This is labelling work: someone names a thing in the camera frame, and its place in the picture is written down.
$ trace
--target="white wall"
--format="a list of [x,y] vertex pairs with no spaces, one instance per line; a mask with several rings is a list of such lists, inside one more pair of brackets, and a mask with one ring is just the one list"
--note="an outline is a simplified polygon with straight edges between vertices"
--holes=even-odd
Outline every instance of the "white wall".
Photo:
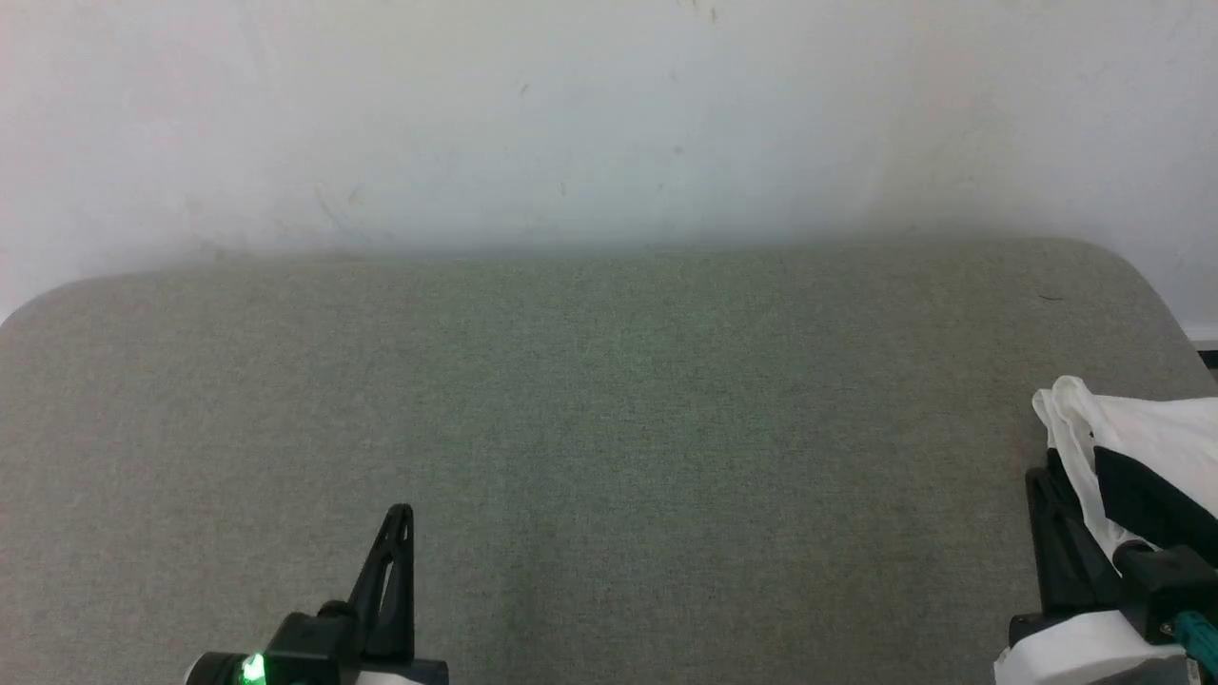
[[1218,339],[1213,0],[0,0],[0,314],[284,252],[1058,234]]

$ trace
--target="gray upholstered bench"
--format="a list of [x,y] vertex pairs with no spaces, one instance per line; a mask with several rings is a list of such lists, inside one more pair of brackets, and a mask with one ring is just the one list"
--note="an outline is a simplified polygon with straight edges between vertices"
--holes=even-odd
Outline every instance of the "gray upholstered bench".
[[982,683],[1057,375],[1214,391],[1062,241],[280,266],[0,329],[5,683],[175,683],[418,519],[456,683]]

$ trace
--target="white towel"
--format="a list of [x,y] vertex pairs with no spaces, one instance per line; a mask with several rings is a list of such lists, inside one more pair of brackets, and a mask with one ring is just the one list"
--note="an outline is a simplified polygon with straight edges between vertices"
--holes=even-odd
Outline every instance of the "white towel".
[[1140,538],[1104,516],[1096,445],[1141,462],[1218,517],[1218,397],[1108,397],[1063,375],[1052,389],[1038,390],[1032,407],[1049,429],[1049,446],[1061,455],[1088,530],[1110,559],[1123,542]]

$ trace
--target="black fabric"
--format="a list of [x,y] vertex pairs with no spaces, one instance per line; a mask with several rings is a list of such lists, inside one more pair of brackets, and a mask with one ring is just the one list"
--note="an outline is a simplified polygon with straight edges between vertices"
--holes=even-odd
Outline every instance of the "black fabric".
[[1060,503],[1067,507],[1069,513],[1075,518],[1082,519],[1083,505],[1079,503],[1078,492],[1074,492],[1074,486],[1069,483],[1069,475],[1062,464],[1062,453],[1057,449],[1050,447],[1045,452],[1045,468],[1054,479],[1054,484],[1056,485],[1054,491],[1057,494]]
[[1218,519],[1138,460],[1095,447],[1104,513],[1160,547],[1188,545],[1218,567]]

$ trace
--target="black mount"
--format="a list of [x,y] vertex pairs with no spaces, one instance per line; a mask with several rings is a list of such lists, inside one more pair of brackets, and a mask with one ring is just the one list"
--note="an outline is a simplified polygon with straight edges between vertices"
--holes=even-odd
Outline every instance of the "black mount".
[[[240,683],[246,657],[203,655],[186,684]],[[267,685],[353,685],[364,670],[448,685],[445,662],[414,658],[414,512],[409,505],[393,505],[385,514],[351,598],[326,602],[317,616],[287,614],[263,658]]]
[[393,505],[385,514],[347,603],[364,629],[363,658],[414,661],[414,511],[409,505]]
[[[1102,447],[1096,447],[1097,470],[1105,456],[1101,451]],[[1108,562],[1107,555],[1083,523],[1078,495],[1057,450],[1049,450],[1046,462],[1044,468],[1033,468],[1024,477],[1040,585],[1040,612],[1011,619],[1007,629],[1010,646],[1080,613],[1097,611],[1121,609],[1138,634],[1152,645],[1172,641],[1170,631],[1163,626],[1169,625],[1181,611],[1197,611],[1212,622],[1218,620],[1218,574],[1196,551],[1174,544],[1181,538],[1191,541],[1188,535],[1194,535],[1179,520],[1206,523],[1205,517],[1188,508],[1190,505],[1200,508],[1199,505],[1191,500],[1179,503],[1157,496],[1146,485],[1149,477],[1132,468],[1125,469],[1133,473],[1127,475],[1128,483],[1118,484],[1121,488],[1113,490],[1111,481],[1116,478],[1110,474],[1108,490],[1104,495],[1105,513],[1114,518],[1108,500],[1113,491],[1133,500],[1138,506],[1128,507],[1132,513],[1125,512],[1125,518],[1118,523],[1140,536],[1151,539],[1153,535],[1156,544],[1164,548],[1155,551],[1145,544],[1127,542]],[[1112,470],[1114,467],[1110,463],[1106,468]],[[1105,483],[1102,478],[1100,480],[1102,490]],[[1180,511],[1185,513],[1168,516]],[[1212,541],[1209,545],[1206,548],[1214,547]]]

